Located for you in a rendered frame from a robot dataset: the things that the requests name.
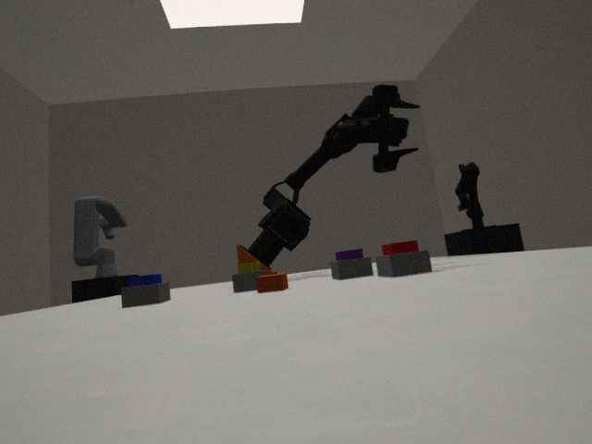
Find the purple button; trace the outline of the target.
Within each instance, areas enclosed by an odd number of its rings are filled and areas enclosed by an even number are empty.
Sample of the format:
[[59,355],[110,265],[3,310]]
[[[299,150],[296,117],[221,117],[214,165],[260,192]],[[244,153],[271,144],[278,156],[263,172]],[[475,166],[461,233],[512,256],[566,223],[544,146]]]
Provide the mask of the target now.
[[336,262],[330,262],[332,278],[343,280],[374,275],[371,257],[363,255],[363,249],[336,253]]

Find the blue button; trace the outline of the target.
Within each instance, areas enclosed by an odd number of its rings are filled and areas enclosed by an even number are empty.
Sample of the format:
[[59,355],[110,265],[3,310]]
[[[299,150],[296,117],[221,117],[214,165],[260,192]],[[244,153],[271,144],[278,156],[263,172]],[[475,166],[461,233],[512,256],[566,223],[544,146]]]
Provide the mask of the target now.
[[162,283],[162,274],[129,277],[129,287],[121,289],[122,308],[170,300],[170,283]]

